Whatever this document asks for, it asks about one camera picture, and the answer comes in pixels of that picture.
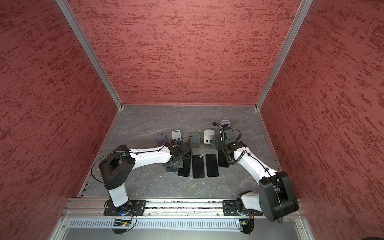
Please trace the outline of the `dark phone with sticker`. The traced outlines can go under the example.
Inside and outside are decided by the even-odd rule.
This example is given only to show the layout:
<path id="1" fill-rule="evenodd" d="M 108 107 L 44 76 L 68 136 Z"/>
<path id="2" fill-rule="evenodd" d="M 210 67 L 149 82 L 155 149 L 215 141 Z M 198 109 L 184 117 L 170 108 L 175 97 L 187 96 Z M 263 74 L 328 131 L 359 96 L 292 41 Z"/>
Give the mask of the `dark phone with sticker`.
<path id="1" fill-rule="evenodd" d="M 183 162 L 183 167 L 178 170 L 179 177 L 189 177 L 191 171 L 192 157 L 187 158 Z"/>

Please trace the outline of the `purple phone stand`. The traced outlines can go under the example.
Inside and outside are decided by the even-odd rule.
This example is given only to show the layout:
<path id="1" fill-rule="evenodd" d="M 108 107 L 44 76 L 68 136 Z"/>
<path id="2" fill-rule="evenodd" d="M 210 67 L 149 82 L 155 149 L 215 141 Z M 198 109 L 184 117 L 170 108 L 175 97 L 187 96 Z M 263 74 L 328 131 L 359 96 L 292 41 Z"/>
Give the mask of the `purple phone stand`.
<path id="1" fill-rule="evenodd" d="M 221 125 L 225 126 L 225 127 L 230 126 L 230 121 L 229 120 L 221 120 Z"/>

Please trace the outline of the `purple phone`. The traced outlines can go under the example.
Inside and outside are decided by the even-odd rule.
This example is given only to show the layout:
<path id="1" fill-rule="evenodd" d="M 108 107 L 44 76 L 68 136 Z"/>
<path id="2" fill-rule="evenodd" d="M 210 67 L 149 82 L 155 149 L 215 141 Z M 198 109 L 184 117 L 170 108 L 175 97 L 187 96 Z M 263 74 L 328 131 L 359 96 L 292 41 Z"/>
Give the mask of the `purple phone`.
<path id="1" fill-rule="evenodd" d="M 177 173 L 179 169 L 183 168 L 184 160 L 176 157 L 170 158 L 169 161 L 163 163 L 168 173 Z"/>

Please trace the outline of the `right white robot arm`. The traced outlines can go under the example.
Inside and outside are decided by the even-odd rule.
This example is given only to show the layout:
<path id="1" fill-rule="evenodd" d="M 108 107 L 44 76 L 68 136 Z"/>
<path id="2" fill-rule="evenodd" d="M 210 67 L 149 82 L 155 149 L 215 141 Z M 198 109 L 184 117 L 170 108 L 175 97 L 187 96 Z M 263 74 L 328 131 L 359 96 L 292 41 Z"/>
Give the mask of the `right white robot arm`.
<path id="1" fill-rule="evenodd" d="M 215 148 L 224 155 L 228 165 L 241 165 L 258 183 L 259 191 L 237 195 L 236 208 L 240 214 L 253 211 L 262 213 L 270 222 L 278 221 L 299 210 L 298 200 L 289 175 L 278 172 L 263 163 L 248 146 L 235 137 L 228 124 L 213 122 L 220 129 L 220 137 L 215 140 Z"/>

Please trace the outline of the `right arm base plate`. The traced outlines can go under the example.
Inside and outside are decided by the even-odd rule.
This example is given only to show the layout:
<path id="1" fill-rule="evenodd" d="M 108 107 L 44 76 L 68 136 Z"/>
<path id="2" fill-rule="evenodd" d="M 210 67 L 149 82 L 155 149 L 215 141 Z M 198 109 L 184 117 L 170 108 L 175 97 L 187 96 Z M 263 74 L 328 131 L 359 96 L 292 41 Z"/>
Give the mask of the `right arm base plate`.
<path id="1" fill-rule="evenodd" d="M 226 217 L 250 217 L 253 213 L 254 217 L 261 217 L 263 213 L 256 210 L 241 209 L 237 201 L 224 200 L 223 201 L 223 213 Z"/>

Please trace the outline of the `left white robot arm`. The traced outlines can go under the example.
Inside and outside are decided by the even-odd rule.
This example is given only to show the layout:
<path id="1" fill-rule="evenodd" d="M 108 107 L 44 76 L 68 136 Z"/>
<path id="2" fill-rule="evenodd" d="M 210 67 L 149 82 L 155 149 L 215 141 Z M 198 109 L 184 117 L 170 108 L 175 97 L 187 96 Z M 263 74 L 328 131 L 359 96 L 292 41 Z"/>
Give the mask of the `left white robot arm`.
<path id="1" fill-rule="evenodd" d="M 99 163 L 105 188 L 114 207 L 120 208 L 129 202 L 125 182 L 131 171 L 153 164 L 164 164 L 167 168 L 181 168 L 184 161 L 192 156 L 189 144 L 165 144 L 150 149 L 129 149 L 118 146 Z"/>

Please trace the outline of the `silver-edged phone with sticker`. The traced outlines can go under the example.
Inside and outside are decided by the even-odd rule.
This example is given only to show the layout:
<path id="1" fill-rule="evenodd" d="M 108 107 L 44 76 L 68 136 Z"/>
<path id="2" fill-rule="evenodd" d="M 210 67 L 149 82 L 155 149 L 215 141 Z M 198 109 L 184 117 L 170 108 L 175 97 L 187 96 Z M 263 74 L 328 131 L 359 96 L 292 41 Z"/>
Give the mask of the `silver-edged phone with sticker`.
<path id="1" fill-rule="evenodd" d="M 204 158 L 201 155 L 193 155 L 192 168 L 194 179 L 203 179 L 205 177 Z"/>

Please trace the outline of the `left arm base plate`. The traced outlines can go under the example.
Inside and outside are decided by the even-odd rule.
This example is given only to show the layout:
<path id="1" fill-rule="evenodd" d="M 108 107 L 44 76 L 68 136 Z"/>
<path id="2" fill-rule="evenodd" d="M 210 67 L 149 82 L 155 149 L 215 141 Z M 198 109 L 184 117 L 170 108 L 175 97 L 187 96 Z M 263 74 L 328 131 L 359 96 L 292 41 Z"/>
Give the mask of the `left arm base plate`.
<path id="1" fill-rule="evenodd" d="M 111 199 L 105 202 L 104 216 L 143 216 L 147 201 L 130 200 L 115 207 Z"/>

